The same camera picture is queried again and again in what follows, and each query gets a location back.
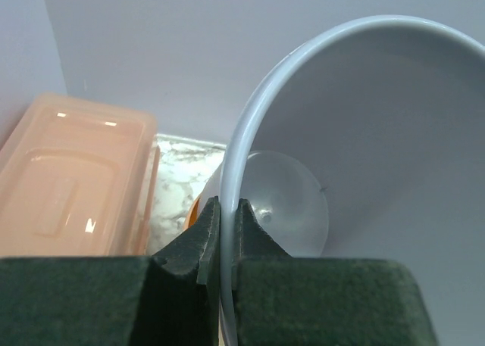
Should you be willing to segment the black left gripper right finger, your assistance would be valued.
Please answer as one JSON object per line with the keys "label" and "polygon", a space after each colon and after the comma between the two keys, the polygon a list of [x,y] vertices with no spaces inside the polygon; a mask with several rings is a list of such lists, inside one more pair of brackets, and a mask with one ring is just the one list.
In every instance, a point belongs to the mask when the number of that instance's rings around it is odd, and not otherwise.
{"label": "black left gripper right finger", "polygon": [[297,258],[258,224],[235,220],[233,299],[241,345],[435,345],[421,290],[392,260]]}

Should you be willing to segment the light blue plastic bucket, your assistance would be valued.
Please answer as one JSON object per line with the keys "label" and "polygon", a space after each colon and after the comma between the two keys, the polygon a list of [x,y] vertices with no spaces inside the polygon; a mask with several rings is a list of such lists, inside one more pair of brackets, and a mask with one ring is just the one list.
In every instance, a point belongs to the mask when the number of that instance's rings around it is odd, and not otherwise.
{"label": "light blue plastic bucket", "polygon": [[417,276],[443,345],[484,343],[484,46],[441,23],[365,17],[300,45],[262,80],[220,177],[224,330],[251,151],[302,162],[323,189],[322,254],[388,257]]}

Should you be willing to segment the translucent pink storage box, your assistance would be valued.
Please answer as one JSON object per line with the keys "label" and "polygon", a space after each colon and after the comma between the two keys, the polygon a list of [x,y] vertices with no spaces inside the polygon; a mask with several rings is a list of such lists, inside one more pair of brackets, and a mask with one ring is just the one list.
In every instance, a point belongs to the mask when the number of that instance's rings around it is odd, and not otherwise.
{"label": "translucent pink storage box", "polygon": [[143,254],[156,133],[143,111],[38,96],[1,150],[1,255]]}

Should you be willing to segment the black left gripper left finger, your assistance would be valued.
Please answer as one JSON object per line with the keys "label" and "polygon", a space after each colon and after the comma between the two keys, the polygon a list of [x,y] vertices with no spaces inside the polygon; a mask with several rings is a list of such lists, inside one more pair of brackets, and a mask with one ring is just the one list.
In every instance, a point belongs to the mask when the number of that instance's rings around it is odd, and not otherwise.
{"label": "black left gripper left finger", "polygon": [[216,345],[221,206],[151,256],[1,261],[3,345]]}

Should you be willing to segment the orange plastic bucket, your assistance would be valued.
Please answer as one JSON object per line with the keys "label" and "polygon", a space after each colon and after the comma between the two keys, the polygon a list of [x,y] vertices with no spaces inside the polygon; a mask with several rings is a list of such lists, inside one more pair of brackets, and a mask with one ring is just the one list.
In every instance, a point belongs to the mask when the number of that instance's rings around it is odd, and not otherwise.
{"label": "orange plastic bucket", "polygon": [[199,202],[200,197],[197,197],[197,199],[194,200],[194,202],[192,203],[192,206],[189,209],[189,213],[187,214],[186,221],[184,223],[184,229],[188,229],[197,221],[199,213]]}

